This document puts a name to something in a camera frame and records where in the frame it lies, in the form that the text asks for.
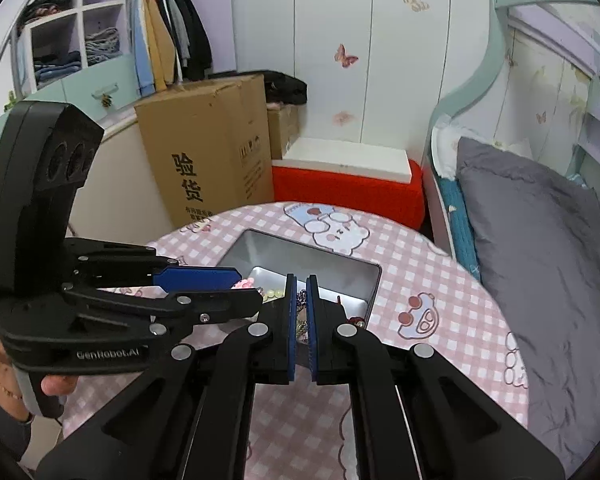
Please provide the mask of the person left hand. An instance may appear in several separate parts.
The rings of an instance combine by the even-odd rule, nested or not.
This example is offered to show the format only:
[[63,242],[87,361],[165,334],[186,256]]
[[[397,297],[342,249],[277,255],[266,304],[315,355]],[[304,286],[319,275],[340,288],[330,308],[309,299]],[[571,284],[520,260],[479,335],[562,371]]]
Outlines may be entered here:
[[[41,382],[42,391],[48,396],[68,396],[76,390],[76,376],[46,376]],[[0,341],[0,407],[18,422],[30,418],[30,412],[22,400],[17,378]]]

